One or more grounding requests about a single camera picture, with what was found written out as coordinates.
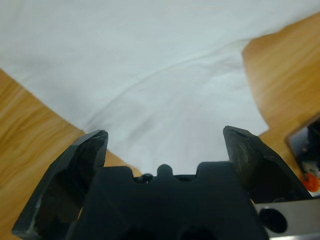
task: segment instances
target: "fold in cloth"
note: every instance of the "fold in cloth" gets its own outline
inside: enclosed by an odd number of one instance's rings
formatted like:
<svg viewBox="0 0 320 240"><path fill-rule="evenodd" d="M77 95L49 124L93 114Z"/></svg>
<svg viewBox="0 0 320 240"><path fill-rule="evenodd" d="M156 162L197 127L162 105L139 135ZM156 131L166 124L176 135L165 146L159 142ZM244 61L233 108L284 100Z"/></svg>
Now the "fold in cloth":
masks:
<svg viewBox="0 0 320 240"><path fill-rule="evenodd" d="M223 127L268 129L241 51L320 0L0 2L0 67L143 173L228 160Z"/></svg>

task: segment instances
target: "black plastic mount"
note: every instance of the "black plastic mount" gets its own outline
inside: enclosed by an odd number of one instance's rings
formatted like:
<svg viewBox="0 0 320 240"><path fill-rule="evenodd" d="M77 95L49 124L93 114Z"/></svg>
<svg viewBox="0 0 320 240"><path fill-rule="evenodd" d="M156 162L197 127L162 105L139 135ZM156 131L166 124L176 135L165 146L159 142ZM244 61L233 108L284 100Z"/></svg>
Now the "black plastic mount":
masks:
<svg viewBox="0 0 320 240"><path fill-rule="evenodd" d="M195 175L176 176L162 165L157 176L141 177L103 167L107 132L84 135L50 165L12 233L24 240L268 239L249 197L311 196L257 136L230 126L223 133L231 162L204 162Z"/></svg>

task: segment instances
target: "wooden table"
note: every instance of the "wooden table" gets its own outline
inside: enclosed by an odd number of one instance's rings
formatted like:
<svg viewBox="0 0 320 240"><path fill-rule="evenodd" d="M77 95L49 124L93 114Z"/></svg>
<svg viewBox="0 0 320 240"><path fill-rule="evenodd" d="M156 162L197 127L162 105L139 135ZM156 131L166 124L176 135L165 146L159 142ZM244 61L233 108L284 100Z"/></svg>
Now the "wooden table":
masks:
<svg viewBox="0 0 320 240"><path fill-rule="evenodd" d="M270 127L261 138L300 177L285 139L320 112L320 13L253 40L243 58L254 99ZM82 134L0 71L1 240L17 239L10 230L38 181ZM125 163L108 152L106 165Z"/></svg>

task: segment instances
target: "wood grain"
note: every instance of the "wood grain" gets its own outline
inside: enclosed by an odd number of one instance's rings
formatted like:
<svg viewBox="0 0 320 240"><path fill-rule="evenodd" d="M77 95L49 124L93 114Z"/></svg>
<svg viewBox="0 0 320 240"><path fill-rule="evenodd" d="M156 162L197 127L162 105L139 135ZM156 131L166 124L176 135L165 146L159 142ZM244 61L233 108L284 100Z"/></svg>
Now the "wood grain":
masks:
<svg viewBox="0 0 320 240"><path fill-rule="evenodd" d="M269 125L260 137L301 178L286 138L320 112L320 13L255 39L243 59L254 100Z"/></svg>
<svg viewBox="0 0 320 240"><path fill-rule="evenodd" d="M261 138L301 176L285 139L320 112L320 13L253 40L243 58L254 99L270 126ZM0 71L1 240L17 239L10 230L38 181L82 134ZM107 165L125 163L108 152Z"/></svg>

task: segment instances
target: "white cloth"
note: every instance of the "white cloth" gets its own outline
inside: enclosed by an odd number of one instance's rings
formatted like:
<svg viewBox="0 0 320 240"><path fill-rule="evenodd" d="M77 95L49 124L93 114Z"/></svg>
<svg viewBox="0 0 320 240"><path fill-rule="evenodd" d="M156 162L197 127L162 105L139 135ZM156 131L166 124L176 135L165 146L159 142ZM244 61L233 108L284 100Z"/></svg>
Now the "white cloth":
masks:
<svg viewBox="0 0 320 240"><path fill-rule="evenodd" d="M0 68L142 172L228 159L223 127L267 125L241 51L320 0L1 0Z"/></svg>

